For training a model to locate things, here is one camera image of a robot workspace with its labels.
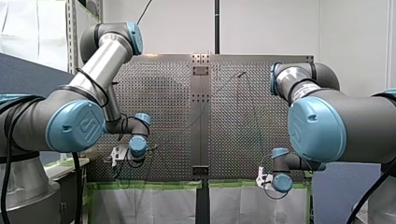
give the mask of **robotic arm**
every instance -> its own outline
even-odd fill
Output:
[[[111,85],[122,64],[141,53],[142,39],[134,23],[98,24],[85,32],[81,56],[86,64],[68,85],[59,87],[46,100],[31,104],[21,115],[13,133],[16,148],[12,155],[25,154],[25,150],[80,152],[92,147],[103,132],[125,132],[132,134],[131,152],[142,157],[149,136],[149,115],[138,113],[129,117],[128,127],[121,127]],[[5,126],[7,116],[7,111],[0,115],[0,126]],[[3,157],[5,142],[5,129],[0,129]]]
[[[137,113],[122,122],[112,86],[120,67],[142,53],[139,28],[131,22],[98,24],[83,34],[80,45],[85,65],[69,84],[47,99],[0,95],[1,208],[5,223],[10,223],[7,213],[12,223],[60,223],[59,185],[49,183],[39,151],[76,153],[92,147],[102,133],[130,133],[132,159],[142,162],[145,158],[150,117]]]
[[[271,93],[289,105],[288,132],[296,154],[273,150],[279,192],[291,189],[290,169],[323,170],[333,161],[381,163],[396,158],[396,91],[350,97],[339,91],[335,73],[320,63],[274,64]]]

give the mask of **white wall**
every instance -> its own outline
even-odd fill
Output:
[[[396,88],[396,4],[389,1],[389,67],[388,88]]]
[[[103,0],[104,22],[137,21],[147,0]],[[145,53],[214,51],[213,0],[154,0],[140,22]]]
[[[387,87],[389,0],[321,0],[319,61],[349,95]]]
[[[318,56],[318,0],[220,2],[221,53]]]
[[[105,22],[137,21],[147,0],[103,3]],[[318,56],[318,12],[318,0],[223,0],[220,51]],[[140,28],[145,53],[213,52],[214,0],[153,1]]]

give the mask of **wall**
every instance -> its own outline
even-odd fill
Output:
[[[319,1],[220,2],[221,53],[318,56]]]
[[[137,21],[146,3],[103,0],[104,21]],[[221,1],[220,51],[318,56],[318,9],[317,0]],[[145,53],[213,52],[214,0],[153,1],[140,28]]]
[[[103,0],[104,22],[137,21],[147,0]],[[152,1],[140,29],[145,53],[207,53],[214,49],[212,0]]]
[[[348,95],[370,96],[389,85],[390,2],[320,1],[318,60],[335,71]],[[315,174],[315,223],[346,223],[352,206],[378,177],[378,165],[356,163],[333,163]]]
[[[389,0],[321,0],[319,60],[342,91],[368,96],[387,87]]]

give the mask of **black cable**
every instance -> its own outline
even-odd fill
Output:
[[[79,159],[77,152],[72,152],[73,161],[76,169],[76,179],[77,179],[77,207],[76,207],[76,217],[74,223],[79,224],[81,220],[82,211],[82,173],[81,167],[79,166]]]
[[[128,127],[128,116],[124,113],[120,113],[120,114],[121,116],[124,116],[125,119],[123,119],[121,122],[121,133],[119,134],[119,139],[118,139],[119,141],[122,140],[122,137],[125,134],[125,129]]]
[[[122,168],[123,168],[123,165],[124,165],[124,163],[125,163],[125,161],[126,161],[126,157],[128,156],[128,153],[125,153],[125,156],[124,156],[124,158],[122,159],[122,162],[121,162],[121,167],[120,167],[120,169],[117,171],[117,173],[116,174],[114,174],[114,176],[113,176],[113,178],[114,179],[118,179],[119,178],[119,176],[120,176],[120,174],[121,174],[121,171],[122,171]]]
[[[142,15],[140,15],[140,18],[139,18],[139,20],[137,21],[137,25],[138,25],[138,24],[140,23],[140,21],[143,19],[143,16],[146,14],[146,11],[148,10],[149,5],[151,4],[151,2],[152,2],[152,0],[149,0],[149,1],[148,1],[148,4],[146,5],[145,10],[143,11]]]
[[[356,205],[355,209],[353,209],[352,213],[349,216],[349,219],[347,220],[346,224],[352,224],[356,215],[359,213],[363,205],[366,203],[366,201],[369,199],[369,197],[373,194],[373,192],[378,189],[379,186],[381,186],[382,183],[388,178],[390,175],[391,170],[394,168],[396,165],[396,159],[393,160],[392,164],[388,167],[388,169],[385,171],[384,174],[382,174],[376,181],[375,183],[364,193],[363,197],[361,197],[361,200],[358,202]]]
[[[0,208],[1,208],[1,216],[3,219],[3,222],[5,224],[10,224],[9,218],[8,218],[8,213],[7,213],[7,188],[8,188],[8,182],[9,182],[9,176],[11,174],[11,163],[12,163],[12,134],[14,133],[15,126],[17,124],[18,119],[22,116],[22,114],[35,102],[43,100],[42,97],[35,96],[33,99],[32,98],[21,98],[17,101],[21,102],[23,100],[28,101],[27,105],[25,106],[24,109],[22,109],[17,116],[14,118],[14,114],[12,115],[12,121],[11,124],[9,125],[8,133],[6,133],[6,138],[7,138],[7,143],[6,143],[6,153],[7,153],[7,162],[6,162],[6,170],[4,174],[4,179],[3,179],[3,186],[1,190],[1,200],[0,200]]]
[[[76,71],[80,72],[85,78],[87,78],[94,86],[96,86],[101,92],[102,94],[105,96],[106,98],[106,102],[103,105],[100,105],[100,107],[105,107],[108,105],[108,103],[110,102],[110,98],[108,97],[107,91],[105,91],[95,80],[93,80],[93,78],[90,77],[90,75],[88,75],[86,72],[84,72],[81,68],[76,68]]]

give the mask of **white plastic part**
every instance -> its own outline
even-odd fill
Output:
[[[115,167],[117,165],[117,161],[123,161],[123,160],[131,160],[132,155],[128,150],[127,146],[117,146],[113,147],[113,150],[111,151],[111,166]]]
[[[269,174],[264,174],[263,173],[264,168],[262,166],[259,166],[259,174],[256,178],[256,183],[259,188],[264,189],[271,189],[274,190],[272,187],[272,181],[273,181],[273,176]]]

